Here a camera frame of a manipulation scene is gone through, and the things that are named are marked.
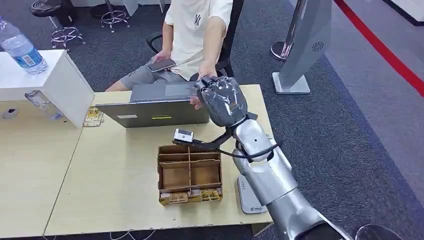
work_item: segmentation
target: cable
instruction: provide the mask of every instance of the cable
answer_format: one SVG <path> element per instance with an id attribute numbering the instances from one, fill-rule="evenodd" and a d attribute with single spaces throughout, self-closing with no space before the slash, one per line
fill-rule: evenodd
<path id="1" fill-rule="evenodd" d="M 155 230 L 153 230 L 146 238 L 144 238 L 144 239 L 142 239 L 142 240 L 148 240 L 154 233 L 156 232 L 156 229 Z M 120 237 L 117 237 L 117 238 L 113 238 L 112 237 L 112 232 L 109 232 L 109 237 L 110 237 L 110 240 L 120 240 L 120 239 L 123 239 L 123 238 L 125 238 L 125 236 L 127 236 L 127 235 L 129 235 L 131 238 L 132 238 L 132 240 L 137 240 L 137 239 L 135 239 L 134 237 L 133 237 L 133 235 L 131 234 L 131 230 L 128 230 L 128 231 L 126 231 L 126 233 L 124 234 L 124 235 L 122 235 L 122 236 L 120 236 Z"/>
<path id="2" fill-rule="evenodd" d="M 221 150 L 219 148 L 218 148 L 218 152 L 220 152 L 222 154 L 225 154 L 225 155 L 228 155 L 228 156 L 233 157 L 233 158 L 252 159 L 252 158 L 256 158 L 256 157 L 262 156 L 264 154 L 267 154 L 268 152 L 271 152 L 273 149 L 275 149 L 278 146 L 279 146 L 278 144 L 275 144 L 275 145 L 273 145 L 271 147 L 268 147 L 267 149 L 264 149 L 264 150 L 262 150 L 262 151 L 260 151 L 258 153 L 255 153 L 255 154 L 252 154 L 252 155 L 246 155 L 246 156 L 245 155 L 232 154 L 232 153 L 229 153 L 227 151 L 223 151 L 223 150 Z"/>
<path id="3" fill-rule="evenodd" d="M 53 240 L 56 240 L 57 236 L 54 236 Z M 44 235 L 42 236 L 43 239 L 48 240 L 47 237 L 45 237 Z"/>
<path id="4" fill-rule="evenodd" d="M 113 238 L 112 237 L 112 232 L 109 232 L 109 237 L 110 237 L 110 240 L 120 240 L 120 239 L 125 238 L 125 236 L 127 236 L 129 233 L 130 233 L 130 231 L 127 231 L 124 235 L 122 235 L 122 236 L 120 236 L 118 238 Z"/>
<path id="5" fill-rule="evenodd" d="M 149 239 L 154 233 L 156 232 L 156 229 L 155 230 L 153 230 L 151 233 L 150 233 L 150 235 L 148 235 L 146 238 L 144 238 L 144 239 L 142 239 L 142 240 L 147 240 L 147 239 Z M 134 237 L 133 237 L 133 235 L 131 234 L 131 232 L 130 231 L 128 231 L 128 233 L 129 233 L 129 236 L 132 238 L 132 240 L 136 240 Z"/>

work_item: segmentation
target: smartphone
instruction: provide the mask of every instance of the smartphone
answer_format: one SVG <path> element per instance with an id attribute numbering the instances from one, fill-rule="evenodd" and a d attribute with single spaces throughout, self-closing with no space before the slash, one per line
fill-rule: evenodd
<path id="1" fill-rule="evenodd" d="M 162 61 L 152 63 L 150 65 L 147 65 L 147 67 L 148 69 L 150 69 L 152 73 L 155 73 L 164 69 L 175 67 L 175 65 L 176 65 L 175 62 L 172 61 L 172 59 L 165 59 Z"/>

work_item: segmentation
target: laptop lid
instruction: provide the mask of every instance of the laptop lid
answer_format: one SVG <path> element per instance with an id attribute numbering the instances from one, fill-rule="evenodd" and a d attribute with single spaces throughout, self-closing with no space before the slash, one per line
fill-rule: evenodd
<path id="1" fill-rule="evenodd" d="M 96 108 L 125 128 L 205 124 L 206 108 L 195 110 L 189 100 L 97 104 Z"/>

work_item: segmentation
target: divided box compartment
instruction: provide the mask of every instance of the divided box compartment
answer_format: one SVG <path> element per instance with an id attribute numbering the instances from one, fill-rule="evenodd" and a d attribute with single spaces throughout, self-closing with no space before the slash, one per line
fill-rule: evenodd
<path id="1" fill-rule="evenodd" d="M 219 152 L 184 145 L 160 146 L 157 172 L 162 205 L 211 202 L 223 198 Z"/>

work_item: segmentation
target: light wood tabletop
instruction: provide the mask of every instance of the light wood tabletop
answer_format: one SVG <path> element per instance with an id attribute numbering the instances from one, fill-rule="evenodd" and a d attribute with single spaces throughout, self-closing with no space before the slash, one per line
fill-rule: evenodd
<path id="1" fill-rule="evenodd" d="M 259 85 L 241 87 L 249 111 L 272 134 Z M 94 104 L 127 103 L 131 92 L 96 93 Z M 213 122 L 125 129 L 108 116 L 85 127 L 47 225 L 45 235 L 269 223 L 268 213 L 244 214 L 237 188 L 239 171 L 222 155 L 223 199 L 163 206 L 159 203 L 158 146 L 172 144 L 176 128 L 211 141 L 225 130 Z M 235 141 L 221 149 L 231 152 Z"/>
<path id="2" fill-rule="evenodd" d="M 18 115 L 3 119 L 9 108 Z M 43 235 L 81 131 L 27 100 L 0 102 L 0 238 Z"/>

